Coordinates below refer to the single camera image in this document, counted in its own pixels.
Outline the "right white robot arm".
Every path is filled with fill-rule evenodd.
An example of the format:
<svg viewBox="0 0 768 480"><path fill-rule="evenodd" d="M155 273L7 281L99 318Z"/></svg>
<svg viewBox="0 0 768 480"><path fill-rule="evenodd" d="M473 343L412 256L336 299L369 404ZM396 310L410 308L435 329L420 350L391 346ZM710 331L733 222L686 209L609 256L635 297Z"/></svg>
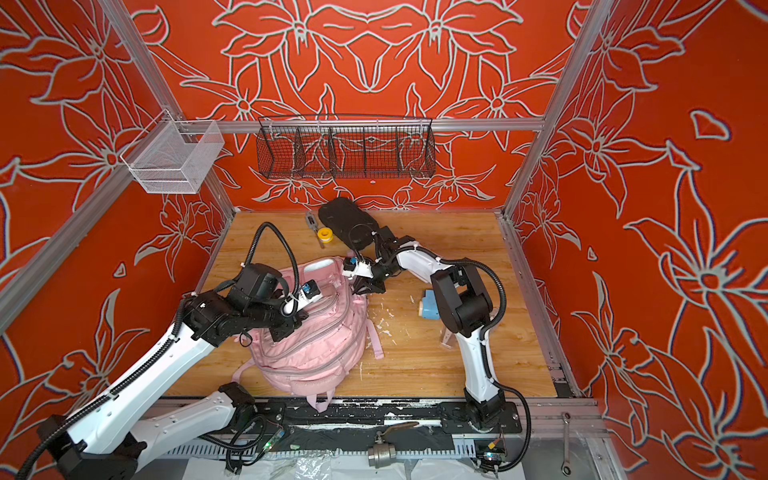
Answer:
<svg viewBox="0 0 768 480"><path fill-rule="evenodd" d="M507 308L499 276L479 261L441 257L410 236L395 237L387 228L358 224L342 239L353 252L344 261L344 275L354 293L383 294L385 282L402 272L431 285L439 319L459 345L469 422L479 431L492 429L506 406L506 390L496 378L488 341Z"/></svg>

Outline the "pink student backpack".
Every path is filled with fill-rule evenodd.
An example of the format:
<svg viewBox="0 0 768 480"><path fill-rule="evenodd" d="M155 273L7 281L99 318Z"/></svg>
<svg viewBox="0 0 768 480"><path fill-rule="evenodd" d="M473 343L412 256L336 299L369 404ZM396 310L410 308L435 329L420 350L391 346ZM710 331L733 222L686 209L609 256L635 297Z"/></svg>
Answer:
<svg viewBox="0 0 768 480"><path fill-rule="evenodd" d="M343 274L344 260L325 257L298 267L302 283L317 283L320 299L307 306L308 317L283 340L273 340L267 329L250 331L251 359L234 372L233 382L256 367L273 388L303 397L323 413L367 348L375 359L384 358L377 329L367 315L368 299L353 292Z"/></svg>

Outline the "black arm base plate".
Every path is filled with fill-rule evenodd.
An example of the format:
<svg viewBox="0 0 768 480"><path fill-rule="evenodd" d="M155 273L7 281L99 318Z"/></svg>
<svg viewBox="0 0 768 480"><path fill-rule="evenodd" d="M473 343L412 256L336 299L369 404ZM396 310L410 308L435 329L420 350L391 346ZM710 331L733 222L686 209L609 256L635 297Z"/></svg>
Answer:
<svg viewBox="0 0 768 480"><path fill-rule="evenodd" d="M277 425L310 429L367 429L417 422L448 434L524 432L514 403L507 404L490 427L473 427L466 402L461 398L342 397L332 401L328 409L320 413L303 398L262 397L256 400L255 409L267 418L270 431Z"/></svg>

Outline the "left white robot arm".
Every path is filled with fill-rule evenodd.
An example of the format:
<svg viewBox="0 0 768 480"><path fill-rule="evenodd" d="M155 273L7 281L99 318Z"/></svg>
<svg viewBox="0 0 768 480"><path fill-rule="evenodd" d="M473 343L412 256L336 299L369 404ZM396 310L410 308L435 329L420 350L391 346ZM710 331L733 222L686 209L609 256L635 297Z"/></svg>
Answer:
<svg viewBox="0 0 768 480"><path fill-rule="evenodd" d="M40 443L17 478L29 478L48 453L66 479L129 479L165 452L227 427L253 400L236 381L164 419L142 416L225 340L264 329L280 342L319 297L315 284L301 283L284 235L273 223L262 223L234 278L184 295L163 337L115 383L73 413L53 415L40 425Z"/></svg>

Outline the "blue pencil sharpener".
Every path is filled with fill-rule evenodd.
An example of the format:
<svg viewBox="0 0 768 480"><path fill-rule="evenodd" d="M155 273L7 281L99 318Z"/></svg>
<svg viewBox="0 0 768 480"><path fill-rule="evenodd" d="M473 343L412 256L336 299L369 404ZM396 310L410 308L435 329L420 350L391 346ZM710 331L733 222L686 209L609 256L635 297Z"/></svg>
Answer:
<svg viewBox="0 0 768 480"><path fill-rule="evenodd" d="M428 320L439 320L440 314L433 290L426 290L419 302L419 316Z"/></svg>

